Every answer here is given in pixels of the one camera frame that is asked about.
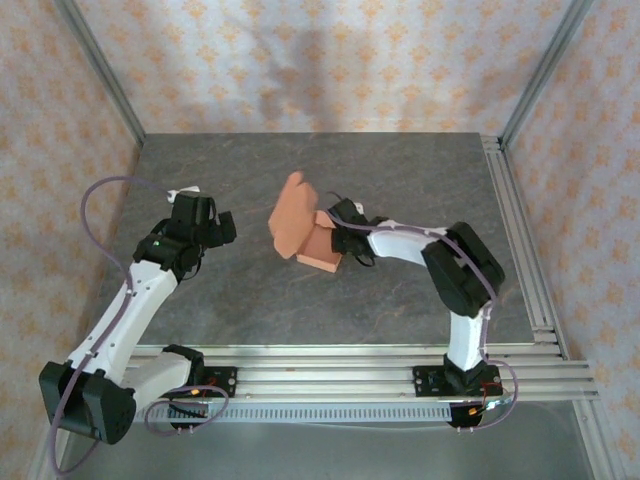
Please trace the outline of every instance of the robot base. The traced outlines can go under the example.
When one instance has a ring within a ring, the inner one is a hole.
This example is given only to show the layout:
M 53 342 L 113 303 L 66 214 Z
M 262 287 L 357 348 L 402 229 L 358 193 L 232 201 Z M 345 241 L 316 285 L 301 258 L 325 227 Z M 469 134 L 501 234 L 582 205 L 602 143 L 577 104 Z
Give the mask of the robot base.
M 221 388 L 229 398 L 233 398 L 236 395 L 236 382 L 238 380 L 238 369 L 236 367 L 203 367 L 200 371 L 200 380 L 195 381 L 194 383 L 187 384 L 185 387 L 190 385 L 211 385 L 214 387 Z M 173 399 L 194 399 L 197 400 L 199 398 L 213 398 L 213 397 L 221 397 L 222 395 L 218 392 L 213 392 L 211 390 L 203 390 L 198 392 L 196 395 L 190 392 L 186 393 L 167 393 L 163 395 L 164 398 Z
M 444 356 L 443 365 L 413 367 L 416 397 L 495 397 L 503 394 L 500 371 L 482 361 L 466 372 Z

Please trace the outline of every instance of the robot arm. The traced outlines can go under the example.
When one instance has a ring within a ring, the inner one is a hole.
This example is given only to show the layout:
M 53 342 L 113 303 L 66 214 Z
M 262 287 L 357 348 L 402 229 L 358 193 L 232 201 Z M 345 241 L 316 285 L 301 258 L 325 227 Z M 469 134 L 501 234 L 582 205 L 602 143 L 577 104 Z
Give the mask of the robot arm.
M 51 420 L 71 376 L 87 352 L 93 352 L 64 406 L 60 427 L 65 430 L 116 443 L 128 431 L 136 411 L 169 390 L 198 384 L 204 369 L 202 354 L 176 345 L 165 348 L 149 364 L 126 372 L 133 349 L 162 303 L 188 272 L 199 269 L 207 249 L 231 243 L 236 237 L 231 213 L 218 215 L 212 198 L 187 192 L 170 194 L 171 218 L 158 223 L 133 255 L 129 268 L 133 291 L 125 282 L 67 361 L 49 362 L 40 374 L 40 388 Z M 127 295 L 131 296 L 127 309 L 106 333 Z M 105 334 L 96 349 L 96 340 Z
M 497 293 L 505 276 L 473 229 L 466 223 L 451 228 L 418 228 L 377 217 L 368 221 L 362 209 L 343 199 L 329 209 L 336 220 L 332 249 L 342 254 L 393 257 L 428 268 L 442 302 L 450 310 L 450 342 L 445 355 L 447 381 L 463 394 L 475 388 L 473 380 L 485 367 L 482 347 L 482 309 L 490 296 L 468 265 L 442 237 L 447 237 L 470 257 Z

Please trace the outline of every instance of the orange foam piece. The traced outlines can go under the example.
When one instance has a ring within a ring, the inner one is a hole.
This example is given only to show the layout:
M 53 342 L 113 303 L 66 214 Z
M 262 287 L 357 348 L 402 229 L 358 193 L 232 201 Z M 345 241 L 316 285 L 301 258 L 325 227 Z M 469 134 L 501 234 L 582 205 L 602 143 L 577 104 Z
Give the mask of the orange foam piece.
M 316 211 L 318 195 L 303 181 L 302 172 L 289 175 L 271 216 L 273 245 L 283 258 L 296 255 L 300 263 L 335 273 L 342 255 L 331 250 L 333 222 Z

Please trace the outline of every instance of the patterned wallpaper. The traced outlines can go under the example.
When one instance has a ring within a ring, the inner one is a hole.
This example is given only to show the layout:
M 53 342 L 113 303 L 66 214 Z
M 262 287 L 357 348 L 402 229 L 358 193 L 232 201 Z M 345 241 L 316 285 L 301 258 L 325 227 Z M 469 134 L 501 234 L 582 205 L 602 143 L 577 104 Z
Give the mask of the patterned wallpaper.
M 0 478 L 23 479 L 45 424 L 37 377 L 86 327 L 102 261 L 81 231 L 93 181 L 135 142 L 50 0 L 0 3 Z M 90 205 L 111 236 L 121 189 Z
M 640 11 L 598 1 L 513 148 L 576 356 L 640 478 Z
M 569 0 L 80 0 L 145 129 L 500 134 Z

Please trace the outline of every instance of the gray stone surface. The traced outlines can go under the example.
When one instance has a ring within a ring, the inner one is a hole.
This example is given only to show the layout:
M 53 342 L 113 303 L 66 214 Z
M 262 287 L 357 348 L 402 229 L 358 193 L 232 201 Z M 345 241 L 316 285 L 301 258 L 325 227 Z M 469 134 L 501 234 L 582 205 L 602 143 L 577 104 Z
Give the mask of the gray stone surface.
M 426 269 L 395 259 L 363 268 L 343 259 L 336 274 L 284 260 L 267 219 L 287 175 L 302 169 L 320 196 L 360 201 L 369 217 L 425 227 L 470 223 L 507 280 L 490 342 L 529 342 L 532 333 L 477 134 L 150 135 L 137 175 L 167 188 L 197 184 L 219 211 L 233 212 L 237 240 L 209 250 L 197 277 L 161 306 L 144 344 L 447 343 L 449 316 Z M 131 188 L 115 241 L 120 258 L 170 205 Z M 109 268 L 101 310 L 121 277 Z

